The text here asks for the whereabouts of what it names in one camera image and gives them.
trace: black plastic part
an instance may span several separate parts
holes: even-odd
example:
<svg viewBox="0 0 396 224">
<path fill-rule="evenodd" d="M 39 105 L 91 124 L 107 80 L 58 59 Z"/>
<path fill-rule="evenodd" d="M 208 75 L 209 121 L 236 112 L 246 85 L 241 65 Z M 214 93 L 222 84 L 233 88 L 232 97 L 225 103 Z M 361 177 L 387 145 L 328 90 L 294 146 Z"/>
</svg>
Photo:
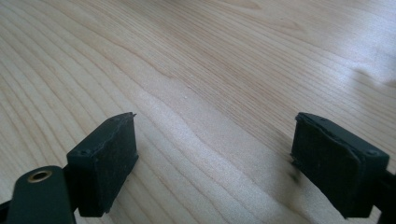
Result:
<svg viewBox="0 0 396 224">
<path fill-rule="evenodd" d="M 22 175 L 15 184 L 7 223 L 76 223 L 62 168 L 46 166 Z"/>
<path fill-rule="evenodd" d="M 0 204 L 0 224 L 6 223 L 10 201 Z"/>
<path fill-rule="evenodd" d="M 382 178 L 378 185 L 378 197 L 375 206 L 381 210 L 380 224 L 396 223 L 396 176 L 390 172 Z"/>
<path fill-rule="evenodd" d="M 291 156 L 344 217 L 370 216 L 389 155 L 337 124 L 299 113 Z"/>
<path fill-rule="evenodd" d="M 83 217 L 109 212 L 126 177 L 138 159 L 134 137 L 134 114 L 107 119 L 67 154 L 67 178 L 78 192 L 72 204 Z"/>
</svg>

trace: wood grain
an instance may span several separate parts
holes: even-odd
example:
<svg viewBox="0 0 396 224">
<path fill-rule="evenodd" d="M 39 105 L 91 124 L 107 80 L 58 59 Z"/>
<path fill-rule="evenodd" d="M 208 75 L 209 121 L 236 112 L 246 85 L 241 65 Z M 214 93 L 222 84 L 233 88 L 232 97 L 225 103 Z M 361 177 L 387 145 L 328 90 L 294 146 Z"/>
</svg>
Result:
<svg viewBox="0 0 396 224">
<path fill-rule="evenodd" d="M 290 165 L 318 114 L 396 171 L 391 0 L 0 0 L 0 200 L 133 111 L 140 159 L 108 215 L 78 223 L 344 220 Z"/>
</svg>

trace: metal grommet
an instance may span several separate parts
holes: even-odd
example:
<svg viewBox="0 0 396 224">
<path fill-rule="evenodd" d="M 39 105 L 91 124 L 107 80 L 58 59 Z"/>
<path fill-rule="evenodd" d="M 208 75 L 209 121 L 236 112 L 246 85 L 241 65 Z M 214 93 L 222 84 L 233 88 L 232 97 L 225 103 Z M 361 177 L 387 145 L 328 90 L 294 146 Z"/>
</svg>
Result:
<svg viewBox="0 0 396 224">
<path fill-rule="evenodd" d="M 29 175 L 29 177 L 27 178 L 27 182 L 38 183 L 38 182 L 41 182 L 41 181 L 47 179 L 51 175 L 52 175 L 52 171 L 49 171 L 49 170 L 37 171 L 34 174 Z"/>
</svg>

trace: wooden table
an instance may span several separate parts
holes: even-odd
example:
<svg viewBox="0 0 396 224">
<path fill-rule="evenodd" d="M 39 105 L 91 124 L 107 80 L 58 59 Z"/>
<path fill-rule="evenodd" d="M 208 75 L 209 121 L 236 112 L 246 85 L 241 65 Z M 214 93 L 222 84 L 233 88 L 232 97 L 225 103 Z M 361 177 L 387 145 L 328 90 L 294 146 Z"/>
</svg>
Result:
<svg viewBox="0 0 396 224">
<path fill-rule="evenodd" d="M 78 223 L 344 220 L 290 165 L 299 111 L 392 157 L 392 0 L 0 0 L 0 200 L 105 119 L 140 159 L 110 213 Z"/>
</svg>

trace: screw hole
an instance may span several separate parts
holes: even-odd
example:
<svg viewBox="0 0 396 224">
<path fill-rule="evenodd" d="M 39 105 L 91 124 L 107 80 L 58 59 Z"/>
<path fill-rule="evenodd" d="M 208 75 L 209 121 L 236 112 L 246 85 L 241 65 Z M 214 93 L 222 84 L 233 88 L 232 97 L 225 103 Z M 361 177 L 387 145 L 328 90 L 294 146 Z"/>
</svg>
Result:
<svg viewBox="0 0 396 224">
<path fill-rule="evenodd" d="M 377 151 L 374 151 L 374 150 L 369 150 L 369 151 L 367 151 L 366 152 L 368 155 L 370 155 L 370 156 L 375 156 L 376 154 L 378 154 L 378 152 Z"/>
<path fill-rule="evenodd" d="M 41 182 L 41 181 L 47 179 L 51 175 L 52 175 L 52 171 L 48 171 L 48 170 L 38 171 L 32 175 L 29 175 L 27 181 L 29 183 L 38 183 L 38 182 Z"/>
<path fill-rule="evenodd" d="M 82 150 L 82 151 L 79 152 L 79 154 L 80 154 L 81 156 L 87 155 L 88 153 L 90 153 L 89 150 Z"/>
</svg>

